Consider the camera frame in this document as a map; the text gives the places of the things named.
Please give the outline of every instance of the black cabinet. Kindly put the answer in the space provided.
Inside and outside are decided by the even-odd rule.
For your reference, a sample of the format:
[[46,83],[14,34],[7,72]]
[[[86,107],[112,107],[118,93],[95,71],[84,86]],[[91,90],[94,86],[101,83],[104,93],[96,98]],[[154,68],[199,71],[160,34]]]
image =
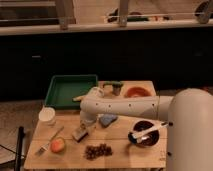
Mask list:
[[156,89],[213,85],[213,28],[0,37],[0,99],[45,98],[53,75],[152,80]]

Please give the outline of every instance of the green plastic bin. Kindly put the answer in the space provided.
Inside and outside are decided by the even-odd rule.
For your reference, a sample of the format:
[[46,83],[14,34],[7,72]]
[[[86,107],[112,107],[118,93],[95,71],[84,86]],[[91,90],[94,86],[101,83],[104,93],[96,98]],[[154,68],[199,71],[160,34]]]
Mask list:
[[80,109],[80,102],[73,98],[85,95],[98,86],[97,75],[55,75],[45,98],[45,106],[54,109]]

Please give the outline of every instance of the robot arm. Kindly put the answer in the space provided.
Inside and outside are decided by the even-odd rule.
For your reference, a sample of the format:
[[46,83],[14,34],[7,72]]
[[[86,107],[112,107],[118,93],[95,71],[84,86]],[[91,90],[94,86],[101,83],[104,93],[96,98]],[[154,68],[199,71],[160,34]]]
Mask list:
[[199,89],[186,89],[172,97],[103,99],[100,88],[92,88],[81,102],[81,119],[93,124],[99,113],[167,120],[167,171],[213,169],[213,98]]
[[167,120],[168,107],[173,97],[149,96],[124,99],[105,99],[99,87],[92,88],[81,102],[81,120],[91,125],[97,114],[117,114],[147,119]]

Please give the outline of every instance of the paper cup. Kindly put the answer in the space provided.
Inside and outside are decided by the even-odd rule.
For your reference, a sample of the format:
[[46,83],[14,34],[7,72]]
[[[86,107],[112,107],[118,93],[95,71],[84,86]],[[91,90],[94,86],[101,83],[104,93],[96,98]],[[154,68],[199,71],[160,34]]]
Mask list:
[[55,110],[51,107],[44,107],[39,112],[39,120],[46,125],[54,125],[55,120]]

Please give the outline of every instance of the blue sponge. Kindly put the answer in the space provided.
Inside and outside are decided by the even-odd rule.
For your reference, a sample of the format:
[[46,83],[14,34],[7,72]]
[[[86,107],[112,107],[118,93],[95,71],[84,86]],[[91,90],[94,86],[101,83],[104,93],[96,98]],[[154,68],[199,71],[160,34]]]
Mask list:
[[116,121],[117,119],[118,116],[115,114],[103,114],[103,116],[99,118],[99,123],[103,127],[108,127],[112,122]]

